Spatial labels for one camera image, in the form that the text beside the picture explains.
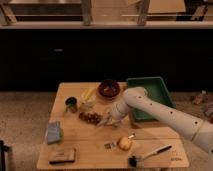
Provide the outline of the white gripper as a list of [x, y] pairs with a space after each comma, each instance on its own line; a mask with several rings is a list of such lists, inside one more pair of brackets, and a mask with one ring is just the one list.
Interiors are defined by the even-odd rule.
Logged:
[[126, 104], [124, 100], [118, 100], [112, 105], [110, 109], [110, 115], [115, 120], [122, 120], [130, 111], [131, 108]]

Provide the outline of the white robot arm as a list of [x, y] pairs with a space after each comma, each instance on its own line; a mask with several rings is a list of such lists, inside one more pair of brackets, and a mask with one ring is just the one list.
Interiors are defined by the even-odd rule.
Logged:
[[120, 121], [132, 108], [150, 114], [203, 151], [213, 153], [213, 124], [208, 121], [152, 100], [144, 87], [127, 88], [112, 105], [110, 115], [115, 121]]

